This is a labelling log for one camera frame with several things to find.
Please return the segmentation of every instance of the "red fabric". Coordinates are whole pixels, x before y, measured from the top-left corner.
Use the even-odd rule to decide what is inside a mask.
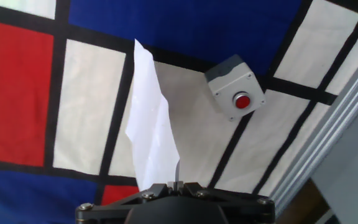
[[[108,205],[139,192],[137,187],[132,186],[111,186],[104,187],[102,205]]]
[[[0,161],[44,163],[53,36],[0,24]]]

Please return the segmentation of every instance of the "emergency stop button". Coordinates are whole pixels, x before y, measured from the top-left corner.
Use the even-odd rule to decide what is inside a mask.
[[[250,105],[251,100],[248,97],[247,93],[240,92],[234,96],[233,103],[236,108],[245,109]]]

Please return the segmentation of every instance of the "paper sheet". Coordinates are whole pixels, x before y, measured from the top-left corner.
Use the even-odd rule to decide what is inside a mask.
[[[134,86],[126,134],[139,190],[152,184],[175,181],[179,161],[168,114],[168,102],[161,93],[153,55],[135,40]]]

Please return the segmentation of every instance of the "blue fabric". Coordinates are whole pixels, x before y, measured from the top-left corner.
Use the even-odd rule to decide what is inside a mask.
[[[75,208],[93,203],[85,180],[0,171],[0,223],[75,223]]]
[[[267,72],[301,0],[71,0],[69,23]]]

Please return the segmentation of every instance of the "fabric backdrop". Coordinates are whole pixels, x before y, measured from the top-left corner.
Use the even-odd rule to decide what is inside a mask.
[[[270,195],[358,67],[357,0],[0,0],[0,223],[74,223],[138,191],[134,39],[154,56],[180,179]],[[239,54],[267,103],[238,121],[203,76]]]

